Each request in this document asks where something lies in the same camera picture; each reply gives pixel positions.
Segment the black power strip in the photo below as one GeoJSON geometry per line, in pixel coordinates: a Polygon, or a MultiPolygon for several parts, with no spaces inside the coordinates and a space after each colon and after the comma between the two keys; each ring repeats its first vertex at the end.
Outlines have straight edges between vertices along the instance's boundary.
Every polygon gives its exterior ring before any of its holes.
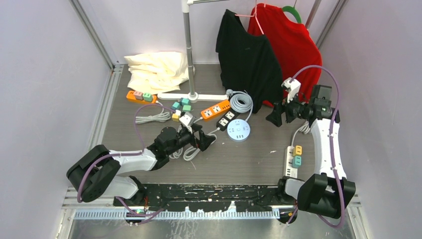
{"type": "Polygon", "coordinates": [[[235,120],[240,113],[234,111],[233,109],[230,109],[229,111],[225,112],[222,117],[216,122],[216,127],[220,131],[225,131],[228,127],[228,124],[235,120]]]}

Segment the round blue power strip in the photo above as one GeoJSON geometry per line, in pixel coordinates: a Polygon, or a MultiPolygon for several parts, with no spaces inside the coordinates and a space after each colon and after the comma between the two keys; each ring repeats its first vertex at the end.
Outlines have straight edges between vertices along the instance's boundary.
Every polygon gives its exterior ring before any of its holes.
{"type": "Polygon", "coordinates": [[[245,141],[250,136],[250,126],[243,119],[234,119],[227,126],[227,134],[235,142],[245,141]]]}

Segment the yellow usb charger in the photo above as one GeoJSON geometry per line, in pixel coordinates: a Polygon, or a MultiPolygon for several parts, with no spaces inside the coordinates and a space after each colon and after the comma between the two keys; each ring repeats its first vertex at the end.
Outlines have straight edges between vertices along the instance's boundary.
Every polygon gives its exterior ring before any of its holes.
{"type": "Polygon", "coordinates": [[[181,117],[180,114],[172,114],[171,119],[174,122],[179,122],[180,121],[180,117],[181,117]]]}

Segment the white usb power strip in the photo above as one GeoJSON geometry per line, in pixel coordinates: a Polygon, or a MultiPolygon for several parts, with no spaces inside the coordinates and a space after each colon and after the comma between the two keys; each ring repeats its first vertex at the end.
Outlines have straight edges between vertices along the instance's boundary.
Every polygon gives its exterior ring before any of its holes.
{"type": "Polygon", "coordinates": [[[292,167],[293,148],[294,148],[294,146],[288,146],[285,150],[284,176],[298,178],[298,169],[299,168],[293,168],[292,167]]]}

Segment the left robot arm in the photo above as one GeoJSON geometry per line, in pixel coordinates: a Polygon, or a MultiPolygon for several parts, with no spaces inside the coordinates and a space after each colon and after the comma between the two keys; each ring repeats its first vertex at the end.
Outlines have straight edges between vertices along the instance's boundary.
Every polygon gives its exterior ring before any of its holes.
{"type": "Polygon", "coordinates": [[[121,174],[158,170],[169,162],[170,155],[185,146],[205,151],[215,140],[215,136],[205,134],[198,124],[192,129],[164,127],[153,143],[140,151],[109,150],[99,144],[71,166],[66,176],[77,190],[79,203],[106,195],[127,199],[138,206],[145,199],[142,184],[134,177],[121,177],[121,174]]]}

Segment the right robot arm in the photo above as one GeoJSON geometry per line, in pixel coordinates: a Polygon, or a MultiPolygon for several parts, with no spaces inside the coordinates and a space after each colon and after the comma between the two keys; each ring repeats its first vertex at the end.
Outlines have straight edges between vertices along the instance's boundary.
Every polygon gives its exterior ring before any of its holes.
{"type": "Polygon", "coordinates": [[[338,142],[340,117],[338,110],[331,107],[332,88],[314,85],[311,98],[305,103],[299,100],[299,87],[284,83],[287,97],[274,103],[274,109],[266,120],[280,127],[281,115],[285,114],[287,123],[294,119],[308,122],[314,140],[315,172],[307,181],[284,176],[279,181],[276,197],[281,204],[287,205],[295,199],[299,210],[341,219],[356,192],[356,186],[347,180],[341,163],[338,142]]]}

